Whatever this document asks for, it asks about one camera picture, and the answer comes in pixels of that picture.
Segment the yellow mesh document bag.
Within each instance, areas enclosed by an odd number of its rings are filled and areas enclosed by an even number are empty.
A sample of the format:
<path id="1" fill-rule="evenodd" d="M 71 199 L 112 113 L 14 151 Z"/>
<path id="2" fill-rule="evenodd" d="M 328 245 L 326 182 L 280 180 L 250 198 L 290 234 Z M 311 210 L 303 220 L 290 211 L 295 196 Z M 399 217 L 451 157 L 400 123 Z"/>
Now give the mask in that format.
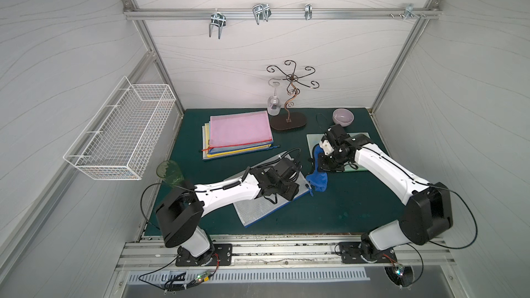
<path id="1" fill-rule="evenodd" d="M 273 148 L 272 144 L 266 144 L 266 145 L 263 145 L 263 146 L 255 146 L 255 147 L 251 147 L 251 148 L 244 148 L 244 149 L 241 149 L 241 150 L 232 150 L 232 151 L 226 151 L 226 152 L 223 152 L 223 153 L 213 154 L 213 153 L 211 153 L 208 150 L 208 147 L 210 146 L 209 145 L 209 137 L 210 137 L 210 124 L 206 123 L 202 127 L 202 147 L 203 147 L 202 159 L 204 161 L 213 160 L 213 159 L 221 159 L 221 158 L 225 158 L 225 157 L 232 157 L 232 156 L 242 155 L 242 154 L 247 154 L 247 153 L 254 153 L 254 152 L 259 152 L 259 151 L 263 151 L 263 150 L 269 150 L 269 149 Z"/>

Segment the aluminium cross rail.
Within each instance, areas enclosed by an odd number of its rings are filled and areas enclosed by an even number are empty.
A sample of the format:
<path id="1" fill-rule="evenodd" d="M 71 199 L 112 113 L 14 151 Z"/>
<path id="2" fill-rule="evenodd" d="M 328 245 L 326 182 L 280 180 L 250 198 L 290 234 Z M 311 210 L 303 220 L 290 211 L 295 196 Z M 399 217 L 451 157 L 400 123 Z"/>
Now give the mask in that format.
<path id="1" fill-rule="evenodd" d="M 354 19 L 392 19 L 390 14 L 400 14 L 405 8 L 316 8 L 313 7 L 311 20 L 354 20 Z M 437 19 L 442 10 L 414 8 L 417 13 L 426 15 L 425 19 Z M 188 20 L 209 21 L 211 15 L 220 12 L 228 21 L 254 20 L 250 8 L 227 9 L 137 9 L 125 11 L 128 20 L 156 21 L 156 20 Z M 305 21 L 304 8 L 271 8 L 270 21 L 293 20 Z"/>

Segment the blue microfibre cloth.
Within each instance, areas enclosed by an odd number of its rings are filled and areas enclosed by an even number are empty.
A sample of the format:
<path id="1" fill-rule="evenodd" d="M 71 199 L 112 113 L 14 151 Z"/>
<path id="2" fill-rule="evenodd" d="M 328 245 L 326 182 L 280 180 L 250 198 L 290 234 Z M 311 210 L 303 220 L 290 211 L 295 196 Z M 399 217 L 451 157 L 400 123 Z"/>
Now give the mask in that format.
<path id="1" fill-rule="evenodd" d="M 319 171 L 319 156 L 324 153 L 323 149 L 317 143 L 312 150 L 312 172 L 306 176 L 306 181 L 309 183 L 311 190 L 323 193 L 327 190 L 328 175 L 326 172 Z"/>

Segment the light blue document bag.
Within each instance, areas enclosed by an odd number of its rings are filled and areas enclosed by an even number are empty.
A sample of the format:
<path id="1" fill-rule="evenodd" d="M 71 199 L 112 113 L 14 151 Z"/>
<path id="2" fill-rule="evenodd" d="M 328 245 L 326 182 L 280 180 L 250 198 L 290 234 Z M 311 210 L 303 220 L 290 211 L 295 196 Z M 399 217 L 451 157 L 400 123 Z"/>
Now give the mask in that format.
<path id="1" fill-rule="evenodd" d="M 268 149 L 271 146 L 273 146 L 273 142 L 268 143 L 262 143 L 261 145 L 255 145 L 255 146 L 238 146 L 238 147 L 229 147 L 228 150 L 214 153 L 212 149 L 210 149 L 209 144 L 209 124 L 204 124 L 202 127 L 202 153 L 204 158 L 214 158 L 214 157 L 228 157 L 229 155 L 236 155 L 240 153 L 251 153 L 256 150 L 262 150 L 262 149 Z"/>

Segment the green plastic cup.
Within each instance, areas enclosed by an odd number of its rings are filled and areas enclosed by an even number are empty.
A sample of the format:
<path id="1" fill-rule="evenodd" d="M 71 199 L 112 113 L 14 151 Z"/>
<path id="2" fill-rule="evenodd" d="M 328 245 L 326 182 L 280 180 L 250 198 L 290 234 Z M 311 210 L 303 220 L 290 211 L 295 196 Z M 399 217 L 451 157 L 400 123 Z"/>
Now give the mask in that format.
<path id="1" fill-rule="evenodd" d="M 171 187 L 181 186 L 184 175 L 179 164 L 173 160 L 163 161 L 156 169 L 157 176 Z"/>

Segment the wine glass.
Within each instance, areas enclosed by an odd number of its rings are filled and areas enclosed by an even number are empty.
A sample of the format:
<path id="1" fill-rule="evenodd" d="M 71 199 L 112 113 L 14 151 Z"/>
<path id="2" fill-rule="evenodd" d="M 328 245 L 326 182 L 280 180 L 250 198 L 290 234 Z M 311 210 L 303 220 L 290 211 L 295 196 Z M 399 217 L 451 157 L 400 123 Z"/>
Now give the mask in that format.
<path id="1" fill-rule="evenodd" d="M 277 96 L 277 88 L 280 86 L 280 80 L 270 79 L 269 85 L 274 89 L 273 95 L 269 97 L 267 102 L 267 112 L 270 116 L 274 117 L 280 114 L 281 104 L 280 98 Z"/>

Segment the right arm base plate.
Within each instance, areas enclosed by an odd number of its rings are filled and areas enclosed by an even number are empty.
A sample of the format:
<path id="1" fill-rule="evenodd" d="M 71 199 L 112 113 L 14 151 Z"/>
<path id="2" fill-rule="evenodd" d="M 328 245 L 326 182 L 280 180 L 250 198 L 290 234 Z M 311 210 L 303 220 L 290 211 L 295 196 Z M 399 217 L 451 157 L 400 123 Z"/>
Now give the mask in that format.
<path id="1" fill-rule="evenodd" d="M 343 264 L 392 264 L 397 257 L 392 248 L 378 250 L 367 241 L 345 241 L 335 246 L 335 254 Z"/>

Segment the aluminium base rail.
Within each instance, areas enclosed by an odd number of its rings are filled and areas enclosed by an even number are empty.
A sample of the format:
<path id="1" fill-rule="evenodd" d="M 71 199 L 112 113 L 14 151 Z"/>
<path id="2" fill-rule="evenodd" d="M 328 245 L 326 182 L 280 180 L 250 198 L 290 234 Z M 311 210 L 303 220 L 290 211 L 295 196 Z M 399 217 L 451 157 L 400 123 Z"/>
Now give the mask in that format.
<path id="1" fill-rule="evenodd" d="M 232 245 L 231 268 L 342 267 L 340 242 L 359 242 L 360 235 L 212 235 L 213 242 Z M 455 266 L 450 250 L 432 243 L 398 246 L 397 260 L 411 266 Z M 119 270 L 154 270 L 170 262 L 176 248 L 166 248 L 161 237 L 126 243 L 115 267 Z"/>

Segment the metal hook clip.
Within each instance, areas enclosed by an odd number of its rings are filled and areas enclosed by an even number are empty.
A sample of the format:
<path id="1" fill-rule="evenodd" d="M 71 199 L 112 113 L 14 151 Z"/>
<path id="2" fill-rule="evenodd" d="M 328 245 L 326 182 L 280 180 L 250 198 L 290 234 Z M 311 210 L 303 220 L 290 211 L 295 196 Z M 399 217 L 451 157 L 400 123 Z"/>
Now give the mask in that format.
<path id="1" fill-rule="evenodd" d="M 306 21 L 309 21 L 312 19 L 313 16 L 313 7 L 311 4 L 306 4 L 304 7 L 304 18 Z"/>
<path id="2" fill-rule="evenodd" d="M 257 25 L 261 21 L 268 22 L 271 16 L 271 7 L 269 4 L 257 4 L 252 8 L 252 13 Z"/>
<path id="3" fill-rule="evenodd" d="M 389 15 L 390 18 L 392 19 L 400 19 L 402 21 L 405 21 L 405 20 L 409 20 L 409 19 L 415 19 L 415 20 L 420 20 L 420 19 L 425 19 L 426 18 L 426 15 L 423 14 L 423 13 L 417 13 L 414 9 L 414 5 L 413 4 L 409 4 L 403 12 L 401 12 L 400 14 L 397 14 L 397 15 L 394 15 L 394 14 L 390 14 Z"/>
<path id="4" fill-rule="evenodd" d="M 226 26 L 226 16 L 220 12 L 211 15 L 211 21 L 208 25 L 208 36 L 212 37 L 213 31 L 217 30 L 218 39 L 221 39 L 222 30 Z"/>

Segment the white vent strip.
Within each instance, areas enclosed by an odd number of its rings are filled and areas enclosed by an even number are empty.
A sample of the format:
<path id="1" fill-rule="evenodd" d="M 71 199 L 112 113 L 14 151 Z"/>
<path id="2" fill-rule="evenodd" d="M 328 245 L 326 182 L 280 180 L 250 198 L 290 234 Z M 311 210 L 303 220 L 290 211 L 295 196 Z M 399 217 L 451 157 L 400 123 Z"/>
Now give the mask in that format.
<path id="1" fill-rule="evenodd" d="M 176 279 L 177 284 L 185 284 L 201 275 L 201 270 L 160 270 L 150 275 L 140 271 L 129 273 L 128 285 L 154 284 L 163 286 Z M 365 268 L 264 268 L 264 269 L 221 269 L 216 272 L 211 284 L 243 283 L 327 283 L 345 281 L 368 281 Z"/>

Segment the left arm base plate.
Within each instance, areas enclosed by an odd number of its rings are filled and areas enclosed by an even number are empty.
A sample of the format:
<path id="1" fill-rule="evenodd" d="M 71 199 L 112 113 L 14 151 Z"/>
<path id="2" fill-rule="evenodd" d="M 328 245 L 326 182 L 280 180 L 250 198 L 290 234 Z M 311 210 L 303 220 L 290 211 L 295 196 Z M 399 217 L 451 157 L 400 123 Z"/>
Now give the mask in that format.
<path id="1" fill-rule="evenodd" d="M 175 261 L 177 267 L 200 267 L 200 266 L 230 266 L 232 263 L 232 244 L 214 243 L 205 253 L 194 257 L 183 248 L 178 248 L 178 255 Z"/>

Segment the pink mesh document bag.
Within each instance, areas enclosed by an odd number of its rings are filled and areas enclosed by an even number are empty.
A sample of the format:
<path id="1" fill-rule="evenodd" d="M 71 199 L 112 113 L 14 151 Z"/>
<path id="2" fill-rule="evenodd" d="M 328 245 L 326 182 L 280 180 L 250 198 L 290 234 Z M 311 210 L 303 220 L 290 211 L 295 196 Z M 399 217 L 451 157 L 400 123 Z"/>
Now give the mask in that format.
<path id="1" fill-rule="evenodd" d="M 207 146 L 211 154 L 231 152 L 273 143 L 266 110 L 231 115 L 210 116 Z"/>

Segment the pink ceramic bowl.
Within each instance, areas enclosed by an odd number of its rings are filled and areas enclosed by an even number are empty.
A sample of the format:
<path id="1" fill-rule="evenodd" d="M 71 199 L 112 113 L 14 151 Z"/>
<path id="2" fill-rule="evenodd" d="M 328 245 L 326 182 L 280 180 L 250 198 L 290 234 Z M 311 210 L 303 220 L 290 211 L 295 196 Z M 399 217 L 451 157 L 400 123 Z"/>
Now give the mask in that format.
<path id="1" fill-rule="evenodd" d="M 355 119 L 355 115 L 345 108 L 337 108 L 332 114 L 332 120 L 335 124 L 341 125 L 343 128 L 350 126 Z"/>

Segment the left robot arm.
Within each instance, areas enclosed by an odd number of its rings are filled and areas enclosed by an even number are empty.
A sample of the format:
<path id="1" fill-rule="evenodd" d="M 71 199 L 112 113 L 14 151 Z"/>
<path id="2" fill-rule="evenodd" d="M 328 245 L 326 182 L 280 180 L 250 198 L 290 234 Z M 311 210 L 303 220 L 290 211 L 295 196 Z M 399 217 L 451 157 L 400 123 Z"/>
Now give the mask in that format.
<path id="1" fill-rule="evenodd" d="M 188 259 L 197 266 L 210 263 L 215 246 L 200 228 L 203 216 L 241 201 L 265 199 L 277 204 L 279 197 L 293 201 L 300 190 L 298 178 L 302 168 L 299 158 L 291 157 L 294 151 L 249 166 L 233 179 L 197 185 L 185 181 L 173 188 L 155 210 L 165 247 L 187 253 Z"/>

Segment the metal scroll glass rack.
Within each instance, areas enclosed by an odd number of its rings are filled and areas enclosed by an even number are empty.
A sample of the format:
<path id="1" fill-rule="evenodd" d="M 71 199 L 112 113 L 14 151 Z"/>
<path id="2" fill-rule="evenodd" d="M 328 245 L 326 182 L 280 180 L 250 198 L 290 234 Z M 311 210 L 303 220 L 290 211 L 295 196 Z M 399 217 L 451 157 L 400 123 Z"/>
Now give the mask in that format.
<path id="1" fill-rule="evenodd" d="M 287 87 L 287 100 L 284 102 L 283 109 L 287 112 L 286 114 L 278 114 L 277 116 L 272 117 L 269 122 L 271 125 L 271 128 L 275 131 L 289 131 L 294 130 L 298 128 L 302 128 L 307 123 L 307 118 L 303 113 L 300 112 L 293 112 L 291 109 L 295 105 L 295 99 L 299 96 L 301 89 L 299 86 L 303 86 L 305 88 L 309 88 L 312 90 L 318 89 L 320 87 L 320 84 L 315 80 L 310 80 L 309 84 L 305 84 L 301 82 L 301 79 L 309 77 L 313 75 L 316 72 L 316 69 L 312 66 L 305 66 L 304 71 L 305 74 L 300 75 L 297 74 L 297 63 L 294 60 L 287 59 L 284 62 L 285 66 L 292 66 L 293 70 L 291 73 L 284 72 L 279 66 L 277 65 L 269 65 L 266 68 L 266 71 L 268 73 L 276 73 L 281 72 L 282 77 L 278 78 L 271 78 L 270 82 L 277 82 L 280 83 L 281 81 L 286 81 Z"/>

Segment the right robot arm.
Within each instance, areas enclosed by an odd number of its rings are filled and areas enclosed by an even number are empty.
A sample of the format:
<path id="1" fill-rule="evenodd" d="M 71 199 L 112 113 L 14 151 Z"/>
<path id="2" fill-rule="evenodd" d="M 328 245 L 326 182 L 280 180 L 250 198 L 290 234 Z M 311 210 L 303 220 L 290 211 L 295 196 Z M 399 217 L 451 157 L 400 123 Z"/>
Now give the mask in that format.
<path id="1" fill-rule="evenodd" d="M 362 235 L 356 252 L 365 262 L 377 262 L 385 251 L 396 246 L 422 246 L 453 226 L 451 197 L 455 191 L 413 174 L 366 135 L 351 136 L 335 124 L 325 130 L 312 154 L 313 172 L 306 179 L 317 192 L 327 189 L 329 174 L 344 172 L 347 166 L 363 167 L 404 205 L 399 219 Z"/>

